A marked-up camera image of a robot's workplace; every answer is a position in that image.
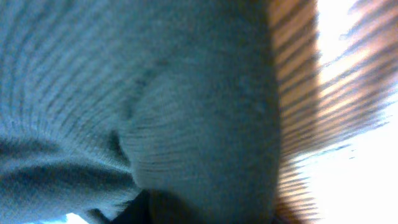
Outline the black garment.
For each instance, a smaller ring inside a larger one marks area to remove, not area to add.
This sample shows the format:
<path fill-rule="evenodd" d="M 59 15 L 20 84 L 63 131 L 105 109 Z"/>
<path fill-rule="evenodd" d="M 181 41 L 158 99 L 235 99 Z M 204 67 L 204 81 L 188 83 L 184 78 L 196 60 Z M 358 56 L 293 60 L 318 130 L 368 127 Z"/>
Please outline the black garment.
<path fill-rule="evenodd" d="M 265 1 L 2 1 L 1 222 L 270 223 Z"/>

